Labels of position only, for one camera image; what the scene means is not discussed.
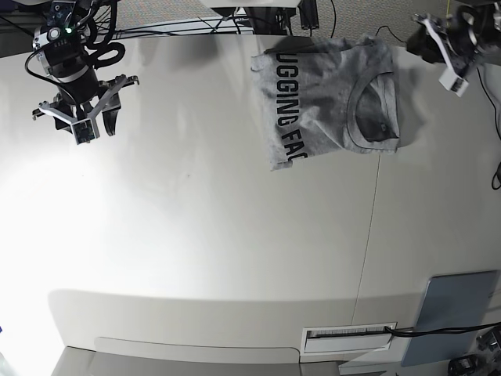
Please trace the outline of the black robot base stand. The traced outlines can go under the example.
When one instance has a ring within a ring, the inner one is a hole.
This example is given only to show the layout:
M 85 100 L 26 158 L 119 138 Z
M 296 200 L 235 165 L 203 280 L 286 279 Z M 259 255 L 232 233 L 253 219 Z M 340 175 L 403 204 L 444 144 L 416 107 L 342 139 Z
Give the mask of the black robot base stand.
M 309 35 L 320 29 L 319 7 L 316 1 L 274 0 L 205 0 L 206 8 L 218 14 L 220 20 L 210 25 L 211 33 L 230 27 L 230 34 L 292 36 L 294 17 Z

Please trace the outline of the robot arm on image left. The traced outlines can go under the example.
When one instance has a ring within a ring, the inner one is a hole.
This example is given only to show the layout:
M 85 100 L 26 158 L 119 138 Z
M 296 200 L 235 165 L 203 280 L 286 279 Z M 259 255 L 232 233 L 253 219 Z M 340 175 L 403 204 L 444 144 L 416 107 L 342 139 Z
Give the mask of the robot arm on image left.
M 126 52 L 113 40 L 117 11 L 116 1 L 53 1 L 45 24 L 34 33 L 33 52 L 25 62 L 37 59 L 43 74 L 29 67 L 25 71 L 58 90 L 52 102 L 38 104 L 32 118 L 53 118 L 56 129 L 69 132 L 78 144 L 99 138 L 98 117 L 107 135 L 114 136 L 119 92 L 139 83 L 136 76 L 122 74 L 102 81 L 96 74 L 119 63 Z

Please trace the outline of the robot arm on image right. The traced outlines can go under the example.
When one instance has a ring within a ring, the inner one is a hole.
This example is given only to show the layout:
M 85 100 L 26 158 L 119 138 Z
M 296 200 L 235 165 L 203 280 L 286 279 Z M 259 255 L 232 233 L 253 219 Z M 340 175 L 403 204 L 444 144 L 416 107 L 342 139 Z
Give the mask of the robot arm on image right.
M 415 15 L 419 28 L 406 41 L 406 51 L 428 63 L 443 63 L 440 78 L 447 90 L 460 94 L 470 71 L 500 51 L 500 2 L 461 1 L 444 19 Z

